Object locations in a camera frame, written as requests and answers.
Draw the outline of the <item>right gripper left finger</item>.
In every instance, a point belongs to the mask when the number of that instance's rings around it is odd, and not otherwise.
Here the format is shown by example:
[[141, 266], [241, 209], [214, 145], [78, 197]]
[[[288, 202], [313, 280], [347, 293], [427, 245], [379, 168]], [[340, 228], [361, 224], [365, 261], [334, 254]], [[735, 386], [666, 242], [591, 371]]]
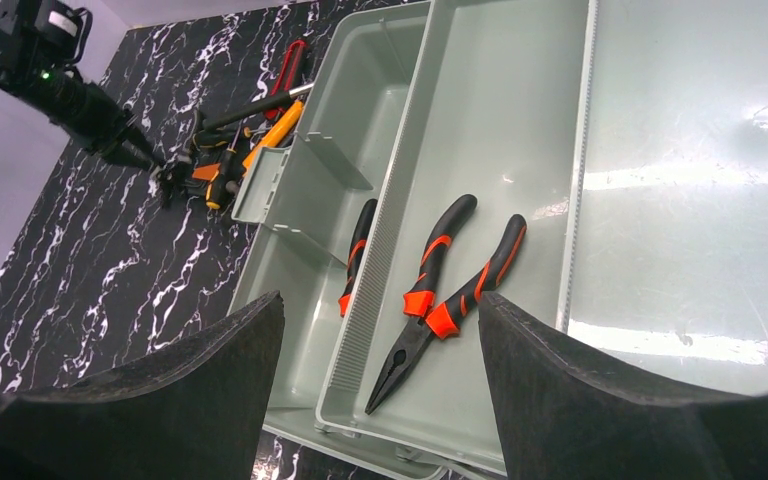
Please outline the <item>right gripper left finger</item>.
[[0, 479], [246, 479], [285, 327], [272, 291], [67, 387], [0, 394]]

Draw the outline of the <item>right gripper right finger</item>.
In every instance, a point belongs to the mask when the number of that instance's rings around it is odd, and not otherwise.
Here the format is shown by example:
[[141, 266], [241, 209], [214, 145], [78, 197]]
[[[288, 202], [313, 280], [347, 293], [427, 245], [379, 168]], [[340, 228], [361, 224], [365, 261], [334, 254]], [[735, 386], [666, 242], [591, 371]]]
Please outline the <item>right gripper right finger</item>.
[[479, 334], [511, 479], [768, 479], [768, 394], [673, 380], [497, 293]]

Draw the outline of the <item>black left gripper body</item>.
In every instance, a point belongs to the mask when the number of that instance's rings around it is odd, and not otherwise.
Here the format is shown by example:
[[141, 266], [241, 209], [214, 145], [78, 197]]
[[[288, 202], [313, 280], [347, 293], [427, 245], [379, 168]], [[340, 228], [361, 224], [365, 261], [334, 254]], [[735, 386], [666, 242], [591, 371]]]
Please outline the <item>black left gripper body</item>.
[[41, 112], [89, 155], [161, 169], [165, 162], [133, 113], [78, 69], [92, 25], [91, 11], [62, 1], [0, 2], [0, 90]]

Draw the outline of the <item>translucent lid green toolbox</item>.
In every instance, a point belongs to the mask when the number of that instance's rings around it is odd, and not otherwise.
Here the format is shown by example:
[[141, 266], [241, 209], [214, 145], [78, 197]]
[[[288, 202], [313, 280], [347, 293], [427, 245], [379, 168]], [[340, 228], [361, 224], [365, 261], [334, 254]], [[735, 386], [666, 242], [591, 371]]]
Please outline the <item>translucent lid green toolbox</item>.
[[264, 427], [399, 479], [507, 477], [479, 334], [497, 293], [649, 372], [768, 394], [768, 1], [433, 1], [373, 163], [378, 206], [344, 318], [340, 259], [367, 194], [345, 19], [234, 303], [284, 300]]

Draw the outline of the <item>orange black cutting pliers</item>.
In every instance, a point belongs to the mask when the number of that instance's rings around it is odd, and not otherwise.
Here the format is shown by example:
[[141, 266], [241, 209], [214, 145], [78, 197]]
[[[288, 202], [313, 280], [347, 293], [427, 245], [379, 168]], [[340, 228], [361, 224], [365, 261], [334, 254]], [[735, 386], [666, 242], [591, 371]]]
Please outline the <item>orange black cutting pliers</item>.
[[338, 300], [340, 316], [342, 318], [345, 317], [348, 311], [377, 205], [378, 200], [375, 198], [371, 198], [364, 203], [352, 233], [347, 260], [347, 280], [344, 291]]

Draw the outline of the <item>orange utility knife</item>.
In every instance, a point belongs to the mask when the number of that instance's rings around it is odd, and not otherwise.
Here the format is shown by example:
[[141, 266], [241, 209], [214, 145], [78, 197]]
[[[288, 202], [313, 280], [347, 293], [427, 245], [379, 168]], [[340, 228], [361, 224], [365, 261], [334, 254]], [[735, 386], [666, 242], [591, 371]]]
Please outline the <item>orange utility knife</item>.
[[248, 171], [256, 157], [263, 148], [277, 146], [284, 140], [298, 123], [304, 109], [302, 101], [295, 101], [287, 112], [275, 123], [275, 125], [263, 136], [263, 138], [251, 149], [242, 162], [242, 167]]

